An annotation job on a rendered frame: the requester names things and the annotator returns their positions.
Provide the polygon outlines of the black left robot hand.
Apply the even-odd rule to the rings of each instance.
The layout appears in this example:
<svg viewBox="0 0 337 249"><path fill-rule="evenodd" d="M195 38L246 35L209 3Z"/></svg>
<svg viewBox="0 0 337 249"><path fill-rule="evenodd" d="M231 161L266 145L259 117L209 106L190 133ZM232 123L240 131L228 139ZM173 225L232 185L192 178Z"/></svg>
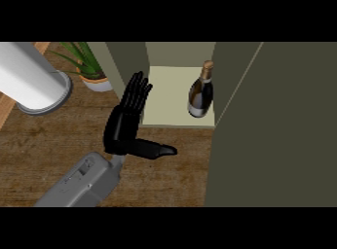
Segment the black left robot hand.
<svg viewBox="0 0 337 249"><path fill-rule="evenodd" d="M141 113L151 89L153 84L144 73L135 73L104 130L104 148L111 155L133 155L156 160L178 154L178 149L173 146L138 138Z"/></svg>

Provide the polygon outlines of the dark wine bottle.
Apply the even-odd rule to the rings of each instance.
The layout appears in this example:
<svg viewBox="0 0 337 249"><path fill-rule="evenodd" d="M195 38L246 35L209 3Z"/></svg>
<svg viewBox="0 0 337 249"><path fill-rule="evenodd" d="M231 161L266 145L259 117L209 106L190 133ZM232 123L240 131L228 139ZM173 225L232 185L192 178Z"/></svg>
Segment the dark wine bottle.
<svg viewBox="0 0 337 249"><path fill-rule="evenodd" d="M207 60L203 64L200 76L192 84L190 91L188 110L195 118L203 118L206 116L213 101L213 83L212 83L213 66L215 66L213 61Z"/></svg>

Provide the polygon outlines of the olive green cabinet door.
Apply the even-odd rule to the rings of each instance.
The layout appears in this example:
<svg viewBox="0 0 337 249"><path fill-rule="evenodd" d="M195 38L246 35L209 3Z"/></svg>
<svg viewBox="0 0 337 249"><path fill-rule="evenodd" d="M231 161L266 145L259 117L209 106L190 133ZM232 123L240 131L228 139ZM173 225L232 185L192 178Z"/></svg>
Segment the olive green cabinet door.
<svg viewBox="0 0 337 249"><path fill-rule="evenodd" d="M337 206L337 43L266 43L213 133L207 206Z"/></svg>

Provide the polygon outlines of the grey paper towel holder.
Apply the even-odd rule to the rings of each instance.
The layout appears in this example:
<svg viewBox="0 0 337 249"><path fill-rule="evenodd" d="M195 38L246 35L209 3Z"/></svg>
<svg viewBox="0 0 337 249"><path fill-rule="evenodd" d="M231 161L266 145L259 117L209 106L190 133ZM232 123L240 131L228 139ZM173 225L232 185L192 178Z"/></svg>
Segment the grey paper towel holder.
<svg viewBox="0 0 337 249"><path fill-rule="evenodd" d="M66 81L66 91L64 91L60 99L57 100L57 102L42 109L32 109L27 106L24 106L20 102L17 102L17 106L18 106L20 110L26 114L29 114L30 116L48 115L49 113L52 113L54 111L57 111L63 107L67 100L70 99L70 96L71 96L71 93L74 90L74 83L73 83L71 77L67 75L67 73L64 73L60 70L57 70L55 73L63 77L63 79Z"/></svg>

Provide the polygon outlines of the green potted plant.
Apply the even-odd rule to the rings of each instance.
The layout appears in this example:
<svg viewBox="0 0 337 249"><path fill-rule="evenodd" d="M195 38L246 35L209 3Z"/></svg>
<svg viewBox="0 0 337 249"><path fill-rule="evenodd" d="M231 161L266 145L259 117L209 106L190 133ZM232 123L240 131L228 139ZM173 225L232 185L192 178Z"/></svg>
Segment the green potted plant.
<svg viewBox="0 0 337 249"><path fill-rule="evenodd" d="M80 77L86 87L92 91L110 91L113 85L102 71L88 42L61 42L61 45L76 58L70 58L57 52L52 53L63 57L76 66L76 70L71 71L71 74L76 74Z"/></svg>

